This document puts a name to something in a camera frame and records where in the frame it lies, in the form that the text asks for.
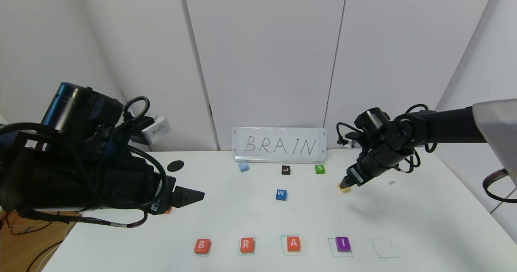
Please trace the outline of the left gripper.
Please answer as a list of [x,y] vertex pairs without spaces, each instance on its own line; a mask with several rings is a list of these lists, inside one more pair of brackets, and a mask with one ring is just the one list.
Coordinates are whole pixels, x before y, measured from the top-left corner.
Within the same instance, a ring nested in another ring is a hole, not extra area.
[[141,199],[148,202],[158,197],[153,204],[148,205],[141,210],[151,215],[161,215],[170,209],[185,207],[190,204],[202,201],[205,193],[189,188],[176,186],[174,188],[176,178],[167,175],[166,187],[161,183],[161,175],[157,172],[145,172],[144,179],[141,183]]

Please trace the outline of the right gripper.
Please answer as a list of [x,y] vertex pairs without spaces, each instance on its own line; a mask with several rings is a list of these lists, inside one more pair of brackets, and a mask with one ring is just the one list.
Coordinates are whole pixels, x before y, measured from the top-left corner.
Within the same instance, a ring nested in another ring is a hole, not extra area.
[[362,186],[392,169],[399,163],[399,152],[382,144],[374,148],[363,147],[354,165],[347,168],[347,176],[338,184],[340,189]]

